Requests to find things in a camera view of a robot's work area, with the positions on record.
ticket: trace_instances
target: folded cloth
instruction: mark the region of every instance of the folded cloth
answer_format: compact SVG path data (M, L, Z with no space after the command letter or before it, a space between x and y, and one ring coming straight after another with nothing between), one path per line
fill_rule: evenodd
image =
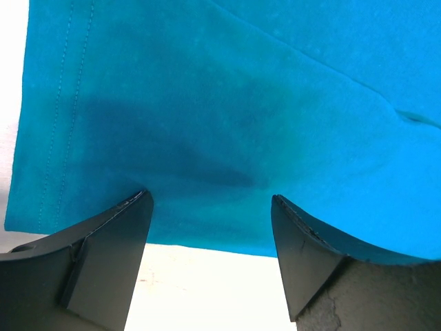
M271 195L441 258L435 0L30 1L6 229L141 188L149 241L274 256Z

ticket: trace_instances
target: black plastic part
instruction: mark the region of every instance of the black plastic part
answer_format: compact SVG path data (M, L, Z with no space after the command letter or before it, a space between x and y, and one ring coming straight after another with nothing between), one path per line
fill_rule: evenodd
M441 262L365 243L280 195L271 220L298 331L441 330Z
M143 191L0 254L0 330L124 330L152 211Z

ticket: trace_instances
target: blue cloth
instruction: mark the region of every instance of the blue cloth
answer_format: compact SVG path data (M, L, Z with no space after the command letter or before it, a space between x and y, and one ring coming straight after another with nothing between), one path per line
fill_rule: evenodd
M141 188L149 241L274 256L272 194L441 258L438 1L30 1L6 229Z

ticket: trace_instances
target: teal fabric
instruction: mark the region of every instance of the teal fabric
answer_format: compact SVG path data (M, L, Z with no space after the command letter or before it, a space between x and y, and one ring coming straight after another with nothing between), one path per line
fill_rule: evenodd
M6 229L142 188L149 241L274 256L272 194L441 258L435 0L30 1Z

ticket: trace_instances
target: white surface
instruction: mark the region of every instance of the white surface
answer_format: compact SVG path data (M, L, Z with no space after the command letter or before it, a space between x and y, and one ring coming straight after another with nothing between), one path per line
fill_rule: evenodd
M40 237L3 230L27 18L28 1L0 1L0 252ZM295 329L276 259L146 245L127 331Z

